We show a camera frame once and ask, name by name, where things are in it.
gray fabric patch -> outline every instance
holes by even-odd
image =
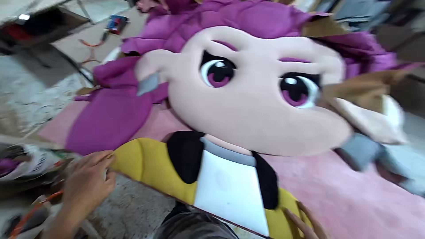
[[[141,96],[146,92],[153,91],[158,86],[158,73],[155,72],[146,79],[139,82],[137,87],[137,96]]]
[[[363,171],[383,153],[383,146],[367,136],[355,133],[348,142],[335,149],[335,152],[352,169]]]
[[[208,151],[208,152],[210,152],[210,153],[212,153],[212,154],[214,154],[218,157],[230,160],[232,162],[240,163],[240,164],[243,164],[243,165],[252,166],[252,167],[255,167],[257,165],[255,158],[252,157],[252,156],[236,153],[236,152],[233,152],[231,150],[222,148],[218,145],[211,143],[210,141],[208,141],[204,137],[202,137],[200,140],[201,140],[201,142],[204,143],[204,150],[206,150],[206,151]]]

table leg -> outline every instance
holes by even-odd
[[[82,1],[81,1],[81,0],[76,0],[76,1],[77,1],[78,5],[80,6],[81,11],[84,13],[85,17],[86,17],[86,18],[88,18],[88,19],[90,20],[90,23],[91,23],[92,25],[94,25],[94,22],[93,22],[93,20],[91,19],[90,15],[88,14],[87,10],[85,9],[84,4],[82,3]]]

cartoon face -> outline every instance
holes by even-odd
[[[176,114],[193,129],[260,153],[297,156],[341,145],[349,125],[315,105],[323,85],[340,83],[341,56],[307,37],[261,39],[219,26],[181,53],[154,50],[136,68],[158,71]]]

orange cable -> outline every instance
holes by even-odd
[[[30,219],[30,217],[34,214],[34,212],[43,205],[43,203],[52,200],[54,197],[59,196],[63,193],[63,190],[59,190],[58,192],[50,195],[45,200],[37,203],[22,219],[21,221],[16,225],[16,227],[13,229],[13,231],[10,233],[10,239],[16,239],[16,237],[19,235],[19,233],[22,230],[22,227],[25,225],[25,223]]]

